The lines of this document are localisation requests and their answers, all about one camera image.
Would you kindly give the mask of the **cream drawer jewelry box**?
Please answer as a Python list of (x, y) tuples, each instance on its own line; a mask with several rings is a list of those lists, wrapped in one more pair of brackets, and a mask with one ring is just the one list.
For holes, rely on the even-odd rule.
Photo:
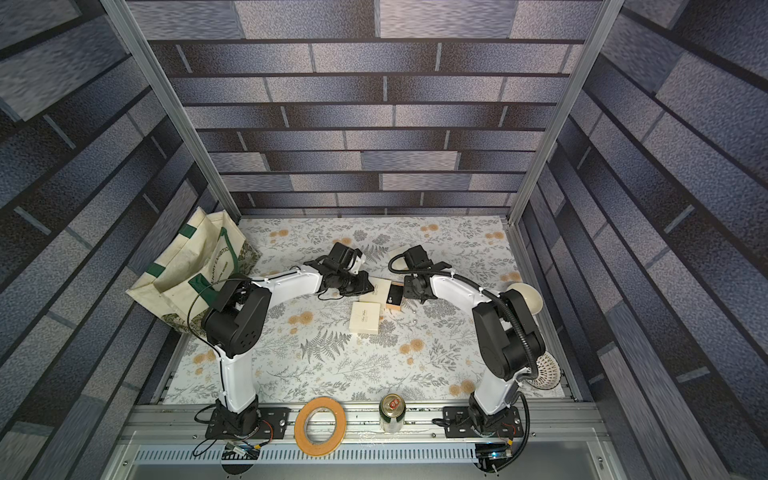
[(381, 305), (372, 302), (352, 304), (349, 330), (354, 334), (377, 335), (379, 332)]

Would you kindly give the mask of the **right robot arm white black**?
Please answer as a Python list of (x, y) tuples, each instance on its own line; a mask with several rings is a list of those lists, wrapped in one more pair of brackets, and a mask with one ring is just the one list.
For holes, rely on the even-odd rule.
[(486, 288), (445, 262), (433, 262), (420, 245), (392, 257), (388, 270), (402, 275), (419, 301), (445, 300), (472, 317), (485, 365), (470, 395), (476, 418), (500, 418), (517, 401), (520, 383), (539, 378), (546, 345), (535, 320), (543, 297), (534, 287), (518, 282), (503, 292)]

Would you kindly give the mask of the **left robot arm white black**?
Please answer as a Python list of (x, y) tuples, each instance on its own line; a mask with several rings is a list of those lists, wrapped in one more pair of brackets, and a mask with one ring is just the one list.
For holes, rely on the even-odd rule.
[(219, 283), (221, 289), (213, 297), (202, 327), (219, 356), (219, 403), (226, 411), (237, 415), (255, 404), (252, 355), (269, 310), (330, 289), (342, 297), (371, 293), (374, 287), (363, 270), (365, 260), (361, 250), (336, 242), (329, 254), (275, 276), (233, 273)]

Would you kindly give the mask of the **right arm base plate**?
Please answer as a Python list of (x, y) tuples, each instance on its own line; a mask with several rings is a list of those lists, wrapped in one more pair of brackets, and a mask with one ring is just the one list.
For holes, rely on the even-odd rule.
[(486, 415), (470, 406), (443, 408), (442, 416), (433, 420), (444, 429), (447, 438), (522, 438), (524, 426), (516, 407), (508, 407), (494, 415)]

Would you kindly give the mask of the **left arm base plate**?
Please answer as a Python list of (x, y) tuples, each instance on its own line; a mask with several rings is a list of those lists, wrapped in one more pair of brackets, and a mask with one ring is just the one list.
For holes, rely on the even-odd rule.
[(206, 422), (205, 438), (248, 441), (283, 439), (290, 412), (285, 407), (249, 407), (236, 414), (217, 403)]

